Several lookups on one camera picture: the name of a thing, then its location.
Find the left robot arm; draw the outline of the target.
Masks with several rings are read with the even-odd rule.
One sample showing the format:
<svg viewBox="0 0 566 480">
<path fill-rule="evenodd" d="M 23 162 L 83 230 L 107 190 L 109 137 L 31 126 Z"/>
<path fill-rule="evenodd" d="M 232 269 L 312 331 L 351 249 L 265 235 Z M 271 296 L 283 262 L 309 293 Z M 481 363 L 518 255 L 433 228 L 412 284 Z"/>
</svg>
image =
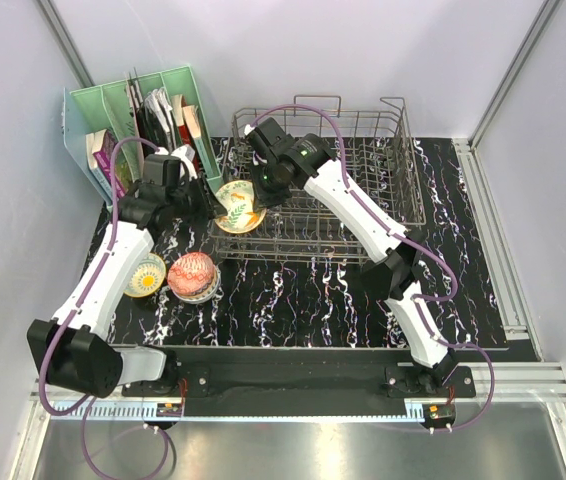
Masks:
<svg viewBox="0 0 566 480">
<path fill-rule="evenodd" d="M 211 219 L 220 205 L 193 164 L 194 150 L 158 148 L 140 179 L 112 206 L 103 242 L 69 298 L 48 320 L 35 320 L 27 342 L 39 372 L 39 394 L 49 385 L 105 398 L 137 382 L 159 396 L 178 386 L 174 360 L 159 347 L 114 347 L 109 324 L 125 289 L 157 238 L 177 218 Z"/>
</svg>

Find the blue zigzag pattern bowl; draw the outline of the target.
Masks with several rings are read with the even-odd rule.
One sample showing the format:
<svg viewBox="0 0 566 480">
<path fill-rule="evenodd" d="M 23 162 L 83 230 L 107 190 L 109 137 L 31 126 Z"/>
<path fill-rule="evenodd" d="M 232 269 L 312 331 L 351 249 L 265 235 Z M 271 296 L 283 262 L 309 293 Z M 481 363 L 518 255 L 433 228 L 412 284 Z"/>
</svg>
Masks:
<svg viewBox="0 0 566 480">
<path fill-rule="evenodd" d="M 193 297 L 208 290 L 215 276 L 216 269 L 211 257 L 203 252 L 191 252 L 172 264 L 167 281 L 176 295 Z"/>
</svg>

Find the plain white bowl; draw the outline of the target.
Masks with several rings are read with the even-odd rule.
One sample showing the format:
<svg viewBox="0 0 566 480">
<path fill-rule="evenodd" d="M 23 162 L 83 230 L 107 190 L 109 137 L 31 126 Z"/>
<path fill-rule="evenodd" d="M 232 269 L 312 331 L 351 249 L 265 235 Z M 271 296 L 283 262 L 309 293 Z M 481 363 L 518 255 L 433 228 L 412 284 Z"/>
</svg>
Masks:
<svg viewBox="0 0 566 480">
<path fill-rule="evenodd" d="M 187 304 L 202 304 L 205 303 L 207 301 L 210 301 L 211 299 L 213 299 L 217 293 L 218 289 L 214 288 L 205 292 L 202 292 L 198 295 L 192 295 L 192 296 L 188 296 L 188 295 L 178 295 L 175 294 L 176 298 L 184 303 Z"/>
</svg>

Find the grey wire dish rack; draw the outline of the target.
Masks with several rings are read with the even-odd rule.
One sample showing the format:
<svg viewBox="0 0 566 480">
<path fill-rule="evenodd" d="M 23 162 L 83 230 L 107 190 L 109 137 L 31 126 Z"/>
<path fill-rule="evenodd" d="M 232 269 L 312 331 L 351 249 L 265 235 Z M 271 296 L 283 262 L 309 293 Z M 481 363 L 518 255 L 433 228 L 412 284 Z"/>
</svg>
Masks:
<svg viewBox="0 0 566 480">
<path fill-rule="evenodd" d="M 333 210 L 335 201 L 326 193 L 318 196 L 291 187 L 290 196 L 279 206 L 268 208 L 263 221 L 245 234 L 232 234 L 219 226 L 210 228 L 216 254 L 224 259 L 310 261 L 346 259 L 362 264 L 366 249 L 381 238 L 396 246 L 396 233 L 414 236 L 426 223 L 414 142 L 410 132 L 407 104 L 402 97 L 384 96 L 378 106 L 347 109 L 338 96 L 297 95 L 293 107 L 273 111 L 269 107 L 243 107 L 232 117 L 232 139 L 221 164 L 225 179 L 249 180 L 255 157 L 244 137 L 253 121 L 276 120 L 290 135 L 301 138 L 315 134 L 336 153 L 343 153 L 344 166 L 328 169 L 321 180 L 323 190 L 344 193 L 342 176 L 371 202 L 374 217 L 357 201 L 348 200 L 357 228 L 371 228 L 365 241 L 344 224 L 345 212 Z"/>
</svg>

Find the yellow checked bowl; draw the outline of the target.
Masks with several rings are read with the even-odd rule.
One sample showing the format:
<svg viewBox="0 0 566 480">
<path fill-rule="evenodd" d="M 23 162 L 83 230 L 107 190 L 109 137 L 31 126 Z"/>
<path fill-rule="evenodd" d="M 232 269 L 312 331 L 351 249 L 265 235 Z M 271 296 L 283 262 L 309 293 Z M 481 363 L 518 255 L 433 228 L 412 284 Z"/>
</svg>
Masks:
<svg viewBox="0 0 566 480">
<path fill-rule="evenodd" d="M 149 253 L 136 267 L 124 294 L 131 298 L 150 296 L 162 286 L 166 275 L 164 260 L 155 253 Z"/>
</svg>

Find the green floral bowl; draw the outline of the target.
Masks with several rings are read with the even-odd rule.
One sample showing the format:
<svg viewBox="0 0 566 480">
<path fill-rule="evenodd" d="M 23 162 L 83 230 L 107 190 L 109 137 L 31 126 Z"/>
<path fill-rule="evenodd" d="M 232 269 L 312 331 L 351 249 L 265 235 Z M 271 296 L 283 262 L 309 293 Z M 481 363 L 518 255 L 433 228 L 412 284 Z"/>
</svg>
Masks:
<svg viewBox="0 0 566 480">
<path fill-rule="evenodd" d="M 235 180 L 223 185 L 216 198 L 226 214 L 216 218 L 216 225 L 229 234 L 246 234 L 255 230 L 264 220 L 267 209 L 256 206 L 253 185 L 248 180 Z"/>
</svg>

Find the white bowl black stripes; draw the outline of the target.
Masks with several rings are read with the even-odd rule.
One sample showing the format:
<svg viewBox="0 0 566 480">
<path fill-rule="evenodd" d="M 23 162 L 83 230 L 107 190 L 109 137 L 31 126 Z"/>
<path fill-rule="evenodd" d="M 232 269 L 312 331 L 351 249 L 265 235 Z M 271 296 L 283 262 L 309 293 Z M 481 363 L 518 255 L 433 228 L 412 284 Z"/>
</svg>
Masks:
<svg viewBox="0 0 566 480">
<path fill-rule="evenodd" d="M 204 289 L 200 293 L 214 289 L 214 288 L 218 289 L 219 286 L 220 286 L 220 283 L 221 283 L 221 274 L 219 273 L 219 271 L 216 271 L 213 281 L 210 283 L 210 285 L 206 289 Z"/>
</svg>

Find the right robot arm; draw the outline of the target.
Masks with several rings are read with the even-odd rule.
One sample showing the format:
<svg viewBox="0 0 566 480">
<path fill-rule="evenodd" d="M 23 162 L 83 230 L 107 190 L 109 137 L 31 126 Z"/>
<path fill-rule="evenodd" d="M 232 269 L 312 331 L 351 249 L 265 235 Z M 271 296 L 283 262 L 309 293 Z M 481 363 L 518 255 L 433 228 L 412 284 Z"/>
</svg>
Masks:
<svg viewBox="0 0 566 480">
<path fill-rule="evenodd" d="M 244 137 L 254 151 L 249 172 L 255 207 L 283 205 L 295 187 L 332 212 L 369 257 L 361 281 L 398 321 L 415 363 L 418 387 L 429 396 L 443 394 L 453 383 L 458 361 L 436 327 L 417 279 L 417 241 L 356 184 L 321 137 L 307 134 L 295 139 L 273 118 L 249 124 Z"/>
</svg>

